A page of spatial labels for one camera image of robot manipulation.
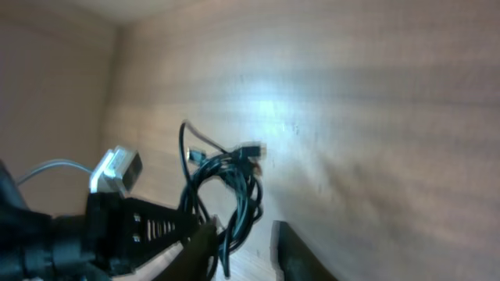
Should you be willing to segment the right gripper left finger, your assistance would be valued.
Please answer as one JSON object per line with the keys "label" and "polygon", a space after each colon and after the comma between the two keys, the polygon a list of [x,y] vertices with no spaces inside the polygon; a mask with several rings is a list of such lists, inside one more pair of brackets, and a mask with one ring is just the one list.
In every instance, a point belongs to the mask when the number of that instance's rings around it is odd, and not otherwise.
{"label": "right gripper left finger", "polygon": [[216,226],[199,227],[183,250],[153,281],[206,281],[213,275],[218,249]]}

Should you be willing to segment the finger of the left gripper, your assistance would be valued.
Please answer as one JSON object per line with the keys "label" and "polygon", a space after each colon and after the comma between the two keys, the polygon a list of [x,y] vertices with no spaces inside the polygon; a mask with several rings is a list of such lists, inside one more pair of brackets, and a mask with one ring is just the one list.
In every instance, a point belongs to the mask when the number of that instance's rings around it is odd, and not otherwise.
{"label": "finger of the left gripper", "polygon": [[198,229],[192,215],[136,198],[124,200],[124,257],[149,261]]}

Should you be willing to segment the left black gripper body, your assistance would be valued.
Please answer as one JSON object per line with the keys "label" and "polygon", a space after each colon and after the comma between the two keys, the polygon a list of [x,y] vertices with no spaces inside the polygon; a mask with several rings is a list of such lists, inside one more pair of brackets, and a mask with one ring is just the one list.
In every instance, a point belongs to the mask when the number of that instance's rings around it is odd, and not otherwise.
{"label": "left black gripper body", "polygon": [[133,197],[117,193],[93,193],[87,197],[84,248],[93,254],[92,265],[106,276],[125,276],[135,272],[127,247],[133,241]]}

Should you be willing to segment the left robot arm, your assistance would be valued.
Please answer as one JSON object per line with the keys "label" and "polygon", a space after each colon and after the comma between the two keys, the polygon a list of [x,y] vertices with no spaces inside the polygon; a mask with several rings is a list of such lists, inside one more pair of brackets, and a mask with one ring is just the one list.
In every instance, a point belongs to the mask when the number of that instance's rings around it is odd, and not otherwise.
{"label": "left robot arm", "polygon": [[89,194],[84,215],[28,209],[1,168],[1,278],[110,280],[131,274],[198,228],[193,215],[118,193]]}

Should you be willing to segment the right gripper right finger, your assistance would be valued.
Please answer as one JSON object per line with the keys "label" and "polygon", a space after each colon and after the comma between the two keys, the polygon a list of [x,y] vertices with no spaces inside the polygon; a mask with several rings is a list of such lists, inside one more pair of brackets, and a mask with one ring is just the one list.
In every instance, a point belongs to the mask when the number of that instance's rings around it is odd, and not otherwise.
{"label": "right gripper right finger", "polygon": [[273,222],[271,262],[278,281],[338,281],[285,221]]}

